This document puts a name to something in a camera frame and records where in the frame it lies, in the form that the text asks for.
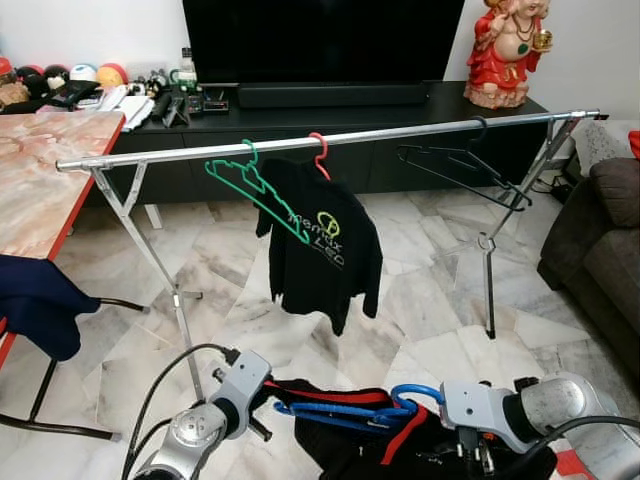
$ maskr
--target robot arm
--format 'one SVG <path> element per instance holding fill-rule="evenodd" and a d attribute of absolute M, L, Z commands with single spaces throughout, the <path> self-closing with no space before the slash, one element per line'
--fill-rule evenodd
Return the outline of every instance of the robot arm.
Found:
<path fill-rule="evenodd" d="M 572 373 L 559 373 L 541 382 L 521 379 L 516 381 L 515 393 L 459 381 L 445 381 L 440 390 L 444 397 L 442 425 L 459 432 L 460 456 L 481 461 L 485 473 L 493 473 L 491 457 L 479 434 L 495 434 L 514 452 L 524 454 L 570 420 L 620 415 L 609 395 Z M 637 430 L 592 424 L 568 431 L 565 437 L 597 478 L 633 478 L 640 470 Z"/>
<path fill-rule="evenodd" d="M 216 370 L 220 389 L 205 404 L 172 419 L 162 446 L 135 480 L 197 480 L 220 443 L 238 438 L 247 428 L 268 441 L 271 432 L 252 417 L 251 406 L 270 373 L 269 363 L 251 351 L 235 358 L 227 374 Z M 479 462 L 485 474 L 495 473 L 483 438 L 486 433 L 500 437 L 514 452 L 526 454 L 532 453 L 550 430 L 567 421 L 619 415 L 608 395 L 578 375 L 561 373 L 542 382 L 529 378 L 515 383 L 516 392 L 449 380 L 440 386 L 442 425 L 458 433 L 458 454 L 470 464 Z M 565 436 L 597 478 L 633 478 L 640 469 L 640 436 L 635 430 L 620 425 L 585 425 Z"/>
<path fill-rule="evenodd" d="M 203 405 L 176 415 L 160 449 L 146 461 L 135 480 L 196 480 L 211 453 L 224 439 L 247 428 L 265 440 L 270 432 L 251 416 L 250 405 L 271 373 L 271 366 L 254 352 L 246 352 L 223 378 L 220 389 Z"/>

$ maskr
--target dark blue cloth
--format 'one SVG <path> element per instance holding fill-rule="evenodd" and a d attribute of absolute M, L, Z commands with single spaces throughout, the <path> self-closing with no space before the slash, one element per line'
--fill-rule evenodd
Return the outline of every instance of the dark blue cloth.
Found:
<path fill-rule="evenodd" d="M 100 300 L 81 292 L 49 260 L 0 255 L 0 318 L 7 331 L 25 335 L 62 361 L 80 349 L 76 316 L 93 313 Z"/>

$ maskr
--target red hanger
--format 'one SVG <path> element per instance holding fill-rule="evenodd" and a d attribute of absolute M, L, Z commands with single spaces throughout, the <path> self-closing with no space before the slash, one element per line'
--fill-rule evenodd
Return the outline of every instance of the red hanger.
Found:
<path fill-rule="evenodd" d="M 322 135 L 317 132 L 312 132 L 309 134 L 310 137 L 317 138 L 322 143 L 322 153 L 320 155 L 316 155 L 316 168 L 322 172 L 324 178 L 331 181 L 331 175 L 327 172 L 327 169 L 320 163 L 327 159 L 327 155 L 329 154 L 329 145 L 327 145 L 327 141 L 324 139 Z"/>

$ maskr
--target ganesha statue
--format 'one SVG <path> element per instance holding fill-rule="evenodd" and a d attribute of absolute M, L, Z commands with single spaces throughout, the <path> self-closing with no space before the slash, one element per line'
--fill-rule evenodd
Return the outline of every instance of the ganesha statue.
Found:
<path fill-rule="evenodd" d="M 485 0 L 489 12 L 476 22 L 476 41 L 464 96 L 485 108 L 522 105 L 529 91 L 527 71 L 535 72 L 552 35 L 542 29 L 551 0 Z"/>

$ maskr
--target white wall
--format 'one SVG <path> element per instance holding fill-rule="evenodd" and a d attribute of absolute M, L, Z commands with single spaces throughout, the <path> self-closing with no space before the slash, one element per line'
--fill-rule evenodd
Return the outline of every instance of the white wall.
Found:
<path fill-rule="evenodd" d="M 473 25 L 485 11 L 482 0 L 466 1 L 446 80 L 466 79 Z M 639 23 L 638 0 L 552 0 L 545 27 L 555 47 L 531 76 L 531 96 L 550 110 L 600 108 L 638 118 Z M 173 67 L 187 44 L 180 0 L 0 0 L 0 51 L 15 65 Z"/>
<path fill-rule="evenodd" d="M 179 64 L 181 0 L 0 0 L 0 52 L 12 64 Z"/>
<path fill-rule="evenodd" d="M 473 25 L 485 12 L 467 0 L 445 80 L 467 78 Z M 549 110 L 600 108 L 616 118 L 640 116 L 640 1 L 552 0 L 544 27 L 553 50 L 530 75 L 529 95 Z"/>

